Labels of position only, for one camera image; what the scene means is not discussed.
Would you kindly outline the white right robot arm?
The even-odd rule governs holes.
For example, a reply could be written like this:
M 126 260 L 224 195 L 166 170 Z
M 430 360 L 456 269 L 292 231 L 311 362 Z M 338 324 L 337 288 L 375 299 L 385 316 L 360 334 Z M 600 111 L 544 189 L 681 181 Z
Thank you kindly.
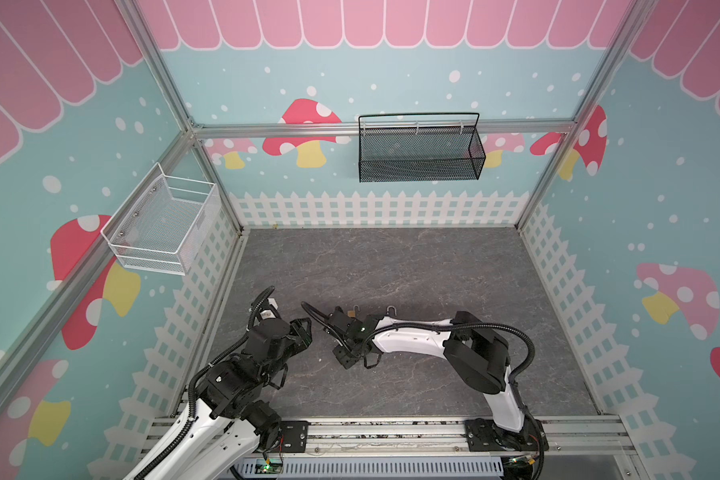
M 370 369 L 369 356 L 380 358 L 400 352 L 443 359 L 468 387 L 483 395 L 495 431 L 518 437 L 531 435 L 530 413 L 516 383 L 536 353 L 525 332 L 483 322 L 467 311 L 431 321 L 389 315 L 369 315 L 360 320 L 337 308 L 319 323 L 337 341 L 334 355 L 344 368 L 362 362 Z

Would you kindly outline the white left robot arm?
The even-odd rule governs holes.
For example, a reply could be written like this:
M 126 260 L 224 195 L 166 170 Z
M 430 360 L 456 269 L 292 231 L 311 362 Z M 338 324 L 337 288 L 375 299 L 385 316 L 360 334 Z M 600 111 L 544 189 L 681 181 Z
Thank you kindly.
M 184 410 L 127 479 L 218 479 L 251 454 L 281 451 L 282 419 L 260 394 L 284 386 L 312 322 L 284 320 L 269 298 L 251 314 L 243 338 L 192 377 Z

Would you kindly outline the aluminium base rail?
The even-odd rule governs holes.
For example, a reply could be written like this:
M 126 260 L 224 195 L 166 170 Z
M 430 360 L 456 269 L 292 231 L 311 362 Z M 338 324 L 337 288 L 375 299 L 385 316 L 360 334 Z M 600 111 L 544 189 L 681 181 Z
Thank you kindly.
M 527 436 L 483 418 L 286 420 L 271 437 L 244 421 L 195 424 L 152 479 L 645 479 L 614 416 L 540 417 Z

